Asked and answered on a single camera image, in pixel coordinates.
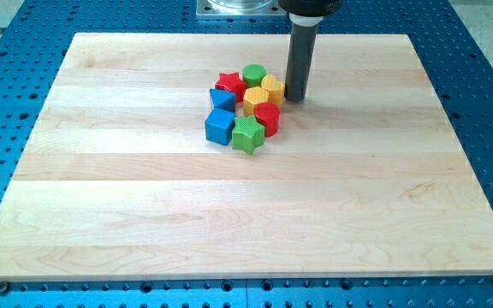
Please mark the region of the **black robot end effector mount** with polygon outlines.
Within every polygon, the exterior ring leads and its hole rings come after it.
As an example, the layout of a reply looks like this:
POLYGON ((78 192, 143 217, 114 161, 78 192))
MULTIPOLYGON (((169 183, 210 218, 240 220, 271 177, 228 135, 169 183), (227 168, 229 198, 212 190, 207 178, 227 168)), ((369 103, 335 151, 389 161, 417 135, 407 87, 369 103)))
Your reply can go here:
POLYGON ((321 17, 337 12, 343 0, 278 0, 278 5, 290 14, 321 17))

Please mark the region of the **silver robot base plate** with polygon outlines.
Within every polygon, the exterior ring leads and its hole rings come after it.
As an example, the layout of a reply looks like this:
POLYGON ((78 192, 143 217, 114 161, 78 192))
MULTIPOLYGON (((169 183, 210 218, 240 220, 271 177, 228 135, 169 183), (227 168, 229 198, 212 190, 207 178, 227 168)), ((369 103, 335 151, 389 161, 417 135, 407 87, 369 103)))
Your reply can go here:
POLYGON ((281 16, 277 0, 196 0, 196 15, 203 17, 281 16))

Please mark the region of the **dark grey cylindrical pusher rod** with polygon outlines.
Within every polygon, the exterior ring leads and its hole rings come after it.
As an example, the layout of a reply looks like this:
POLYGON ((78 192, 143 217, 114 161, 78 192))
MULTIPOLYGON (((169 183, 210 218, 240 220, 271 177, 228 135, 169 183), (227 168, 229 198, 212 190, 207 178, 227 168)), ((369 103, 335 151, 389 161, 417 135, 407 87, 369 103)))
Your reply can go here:
POLYGON ((323 16, 290 14, 291 33, 286 69, 286 94, 289 102, 302 103, 306 97, 307 82, 312 64, 318 24, 323 16))

